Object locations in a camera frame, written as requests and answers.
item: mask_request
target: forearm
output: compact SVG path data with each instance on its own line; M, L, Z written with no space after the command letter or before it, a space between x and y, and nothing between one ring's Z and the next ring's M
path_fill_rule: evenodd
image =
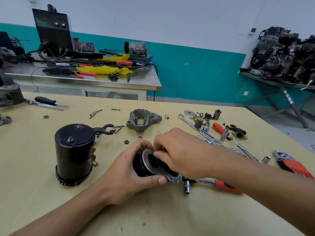
M220 159L218 180L257 200L304 234L315 232L314 180L235 153L222 154Z
M73 236L107 205L97 187L90 187L10 236Z

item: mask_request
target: floor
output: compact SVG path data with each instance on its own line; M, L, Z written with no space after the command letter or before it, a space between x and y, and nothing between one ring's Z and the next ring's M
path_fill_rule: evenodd
M38 92L36 87L30 86L21 86L22 91L27 92ZM40 93L52 93L52 94L64 94L64 95L79 95L82 96L81 90L72 90L72 89L56 89L56 88L43 88L39 87ZM89 97L99 97L106 98L107 93L96 93L88 92ZM138 99L137 95L132 94L116 94L114 98L123 98L123 99ZM148 101L153 101L152 96L148 96ZM202 101L190 101L190 100L181 100L181 99L171 99L171 98L159 98L156 97L155 101L159 102L175 102L175 103L194 103L194 104L209 104L209 105L223 105L222 103L213 103L213 102L202 102ZM240 106L236 104L224 104L227 106ZM261 107L254 106L254 109L261 115L270 113L273 109L270 107ZM315 116L303 114L305 121L315 129ZM270 118L265 119L267 123L272 125L274 128L280 132L287 135L289 138L299 143L302 147L315 154L315 131L307 131L302 127L301 123L291 119L289 116L284 114L278 114Z

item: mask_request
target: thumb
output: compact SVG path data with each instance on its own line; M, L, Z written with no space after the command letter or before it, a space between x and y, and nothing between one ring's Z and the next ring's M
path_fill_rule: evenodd
M153 155L160 159L162 162L166 163L167 165L170 165L171 156L168 152L165 151L155 151Z
M148 177L141 177L139 184L139 191L147 188L152 188L158 185L164 185L167 183L165 176L154 175Z

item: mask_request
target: yellow tabletop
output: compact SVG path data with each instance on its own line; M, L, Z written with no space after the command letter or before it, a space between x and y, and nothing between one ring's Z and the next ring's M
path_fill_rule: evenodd
M219 120L211 123L234 124L247 131L248 140L237 140L252 155L271 157L270 165L278 167L272 152L288 152L315 174L315 157L299 144L255 116L245 108L183 103L147 102L123 99L23 93L33 100L43 96L67 104L64 111L22 103L0 108L2 116L13 122L0 126L0 235L8 235L48 213L99 179L116 156L138 136L153 143L158 130L166 132L179 127L197 132L178 118L185 110L213 114L220 109ZM55 177L56 131L73 123L102 127L125 125L129 113L145 108L163 117L143 133L127 127L118 134L96 139L96 161L100 164L79 186L65 187ZM92 119L89 114L103 109ZM209 133L220 135L212 128ZM235 146L225 141L224 146ZM246 195L235 195L212 186L194 184L184 194L184 184L168 183L136 194L120 206L106 207L90 222L81 235L302 235L297 229Z

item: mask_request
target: metal washer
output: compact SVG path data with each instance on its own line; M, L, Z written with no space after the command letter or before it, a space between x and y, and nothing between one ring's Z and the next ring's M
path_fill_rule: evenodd
M190 110L184 111L184 114L187 116L195 116L195 113L193 111L190 111Z

